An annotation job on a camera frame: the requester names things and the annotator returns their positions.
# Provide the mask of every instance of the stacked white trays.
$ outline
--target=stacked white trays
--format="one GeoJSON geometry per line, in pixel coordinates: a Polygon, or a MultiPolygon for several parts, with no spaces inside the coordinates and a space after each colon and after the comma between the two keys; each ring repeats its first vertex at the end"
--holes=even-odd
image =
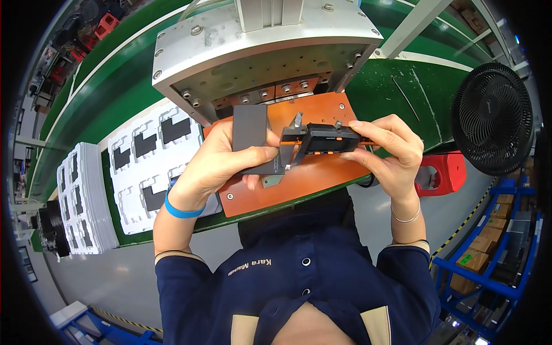
{"type": "Polygon", "coordinates": [[[119,246],[105,196],[98,145],[78,143],[57,168],[65,237],[72,254],[102,254],[119,246]]]}
{"type": "MultiPolygon", "coordinates": [[[[172,102],[108,140],[109,171],[125,234],[153,229],[171,180],[182,174],[202,142],[201,126],[172,102]]],[[[212,194],[200,217],[221,210],[218,195],[212,194]]]]}

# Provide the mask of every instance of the fan grille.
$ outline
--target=fan grille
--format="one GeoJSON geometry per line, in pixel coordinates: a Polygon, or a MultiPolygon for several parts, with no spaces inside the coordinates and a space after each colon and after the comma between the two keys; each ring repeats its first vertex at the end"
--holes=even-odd
{"type": "Polygon", "coordinates": [[[454,98],[451,130],[479,171],[500,176],[516,170],[533,141],[533,114],[523,82],[500,63],[475,68],[454,98]]]}

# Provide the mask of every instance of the silver bracelet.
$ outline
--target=silver bracelet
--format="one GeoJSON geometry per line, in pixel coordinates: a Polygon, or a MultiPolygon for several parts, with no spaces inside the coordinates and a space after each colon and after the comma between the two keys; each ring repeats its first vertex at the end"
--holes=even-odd
{"type": "Polygon", "coordinates": [[[420,203],[420,199],[418,198],[418,203],[419,203],[419,207],[418,207],[418,212],[416,212],[416,215],[414,217],[412,217],[411,220],[400,220],[399,218],[397,218],[397,216],[395,215],[395,213],[393,212],[393,208],[391,208],[391,214],[393,215],[393,217],[401,222],[401,223],[410,223],[411,221],[413,221],[414,219],[416,219],[416,217],[418,217],[418,215],[420,214],[420,211],[422,210],[422,203],[420,203]]]}

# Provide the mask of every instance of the orange fixture plate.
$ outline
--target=orange fixture plate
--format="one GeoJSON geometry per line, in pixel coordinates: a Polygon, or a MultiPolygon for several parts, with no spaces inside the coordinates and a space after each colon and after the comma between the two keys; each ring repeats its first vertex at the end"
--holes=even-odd
{"type": "MultiPolygon", "coordinates": [[[[268,106],[268,119],[272,131],[280,136],[284,127],[289,126],[297,112],[303,113],[303,124],[318,123],[333,125],[340,120],[344,125],[355,120],[345,93],[328,92],[318,95],[296,98],[268,106]]],[[[231,121],[232,117],[217,121],[231,121]]],[[[203,129],[205,137],[213,126],[203,129]]],[[[301,198],[336,185],[349,182],[370,173],[360,164],[343,160],[339,155],[309,155],[297,166],[286,171],[280,183],[263,188],[262,177],[255,190],[250,191],[242,182],[241,175],[233,176],[219,190],[222,208],[227,217],[257,211],[301,198]]]]}

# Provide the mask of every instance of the green label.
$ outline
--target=green label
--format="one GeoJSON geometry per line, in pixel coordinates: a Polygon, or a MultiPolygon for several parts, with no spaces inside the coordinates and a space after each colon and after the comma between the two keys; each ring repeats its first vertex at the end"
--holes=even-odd
{"type": "Polygon", "coordinates": [[[468,254],[462,259],[462,261],[460,261],[460,264],[465,266],[468,263],[468,261],[470,261],[470,259],[471,259],[471,254],[468,254]]]}

